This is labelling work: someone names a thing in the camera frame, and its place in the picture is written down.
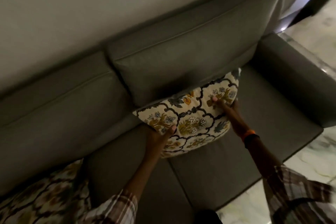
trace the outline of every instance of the gray sofa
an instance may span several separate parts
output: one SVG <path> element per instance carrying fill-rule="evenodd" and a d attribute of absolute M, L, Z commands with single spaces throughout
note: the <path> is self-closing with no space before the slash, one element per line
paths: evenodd
<path fill-rule="evenodd" d="M 242 115 L 284 160 L 336 124 L 336 85 L 275 34 L 281 0 L 208 0 L 104 43 L 0 101 L 0 195 L 85 157 L 93 206 L 141 162 L 147 127 L 132 111 L 242 67 Z M 260 178 L 232 131 L 159 161 L 138 223 L 191 223 Z"/>

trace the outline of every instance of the sofa backrest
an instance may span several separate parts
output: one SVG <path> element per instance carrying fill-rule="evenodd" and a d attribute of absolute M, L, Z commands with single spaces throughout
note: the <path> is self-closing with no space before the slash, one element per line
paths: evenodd
<path fill-rule="evenodd" d="M 113 124 L 120 130 L 120 120 L 132 109 L 129 95 L 103 52 L 1 99 L 0 195 L 41 171 L 82 158 L 107 143 L 97 136 Z M 113 139 L 111 134 L 103 136 Z"/>
<path fill-rule="evenodd" d="M 112 41 L 109 56 L 137 106 L 247 63 L 278 0 L 211 0 Z"/>

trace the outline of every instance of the shirt sleeve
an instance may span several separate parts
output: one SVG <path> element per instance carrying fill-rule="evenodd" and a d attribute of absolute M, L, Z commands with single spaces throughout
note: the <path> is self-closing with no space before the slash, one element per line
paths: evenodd
<path fill-rule="evenodd" d="M 274 167 L 264 187 L 272 223 L 336 223 L 331 185 L 280 166 Z"/>
<path fill-rule="evenodd" d="M 134 224 L 138 202 L 136 196 L 123 189 L 99 207 L 85 214 L 79 224 Z"/>

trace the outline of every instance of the black wristband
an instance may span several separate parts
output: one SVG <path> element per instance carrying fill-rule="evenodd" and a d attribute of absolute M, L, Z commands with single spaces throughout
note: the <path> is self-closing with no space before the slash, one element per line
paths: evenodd
<path fill-rule="evenodd" d="M 253 139 L 255 138 L 259 138 L 258 135 L 256 134 L 250 134 L 247 137 L 245 137 L 244 139 L 244 144 L 245 144 L 245 148 L 247 149 L 250 146 L 250 143 L 253 141 Z"/>

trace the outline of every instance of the wall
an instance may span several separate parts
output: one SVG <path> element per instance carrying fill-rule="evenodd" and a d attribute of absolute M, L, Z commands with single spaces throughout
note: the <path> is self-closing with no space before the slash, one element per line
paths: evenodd
<path fill-rule="evenodd" d="M 0 0 L 0 92 L 194 0 Z"/>

